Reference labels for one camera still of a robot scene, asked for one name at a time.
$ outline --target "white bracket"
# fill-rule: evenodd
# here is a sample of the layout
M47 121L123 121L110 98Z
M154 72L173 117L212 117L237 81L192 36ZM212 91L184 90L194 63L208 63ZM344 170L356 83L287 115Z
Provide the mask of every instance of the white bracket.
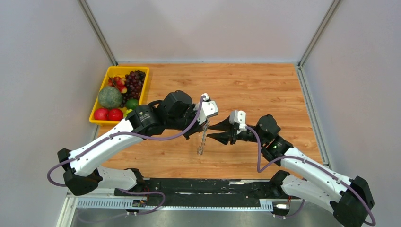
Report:
M206 120L210 117L216 116L218 114L218 107L215 101L211 101L209 95L204 93L202 109L200 110L200 114L198 117L199 125L206 122ZM199 109L199 103L196 104L194 110Z
M228 121L232 125L234 125L235 123L239 124L237 134L246 130L245 120L246 120L246 113L245 113L245 111L242 111L242 110L231 111L230 117L228 119Z

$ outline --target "wooden tabletop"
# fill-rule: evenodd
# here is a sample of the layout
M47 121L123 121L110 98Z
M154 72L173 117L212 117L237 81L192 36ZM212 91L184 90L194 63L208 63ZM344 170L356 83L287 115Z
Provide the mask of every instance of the wooden tabletop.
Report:
M292 64L141 64L150 67L150 87L146 103L164 99L182 90L197 103L208 93L216 101L219 114L211 125L227 118L232 110L246 112L246 123L272 114L281 127L280 135L310 158L321 162L301 87ZM99 135L111 127L103 126ZM165 131L161 137L177 134ZM138 168L144 177L270 179L279 170L273 165L256 171L257 144L237 141L223 145L208 138L202 156L197 154L202 133L189 140L146 140L131 146L103 165L108 168Z

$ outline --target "yellow fruit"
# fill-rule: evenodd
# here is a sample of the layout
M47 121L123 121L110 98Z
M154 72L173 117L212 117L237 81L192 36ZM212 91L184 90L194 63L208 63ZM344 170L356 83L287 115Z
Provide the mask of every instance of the yellow fruit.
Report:
M125 111L125 113L124 113L124 118L127 117L128 113L131 112L131 111L132 111L132 109L127 109L127 110Z

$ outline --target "apple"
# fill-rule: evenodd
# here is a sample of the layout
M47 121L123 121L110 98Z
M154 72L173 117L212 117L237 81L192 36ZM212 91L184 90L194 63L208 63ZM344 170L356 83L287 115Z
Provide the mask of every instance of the apple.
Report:
M108 119L110 121L121 121L123 116L124 116L124 113L122 112L122 110L115 108L115 109L111 109L109 111Z
M109 114L109 110L106 108L99 108L93 113L93 118L95 120L107 121L107 115Z

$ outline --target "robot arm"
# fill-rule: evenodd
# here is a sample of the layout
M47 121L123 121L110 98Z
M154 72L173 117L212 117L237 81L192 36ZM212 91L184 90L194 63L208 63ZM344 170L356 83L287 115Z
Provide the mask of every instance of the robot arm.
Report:
M183 91L171 92L163 101L139 105L114 128L93 142L73 151L65 148L60 150L57 153L60 163L73 159L62 166L66 186L74 195L89 193L97 187L132 189L143 181L137 169L116 170L102 167L101 164L144 139L163 140L151 136L160 135L165 129L186 130L183 134L186 139L202 131L207 118L218 114L218 107L208 94L202 97L203 104L199 109L200 103L193 104L189 95ZM198 111L196 122L188 129Z
M275 163L307 179L307 181L303 181L288 172L278 171L271 181L283 193L306 199L325 208L347 227L361 226L364 223L368 209L370 212L374 201L369 186L363 178L357 176L355 179L351 179L307 157L290 142L279 136L281 128L272 115L261 117L255 126L247 126L245 117L244 111L232 111L224 121L209 127L211 130L224 132L208 134L208 137L225 145L235 144L237 140L257 142L261 146L261 155L270 162L260 169L259 159L259 173ZM367 207L353 191L364 200Z

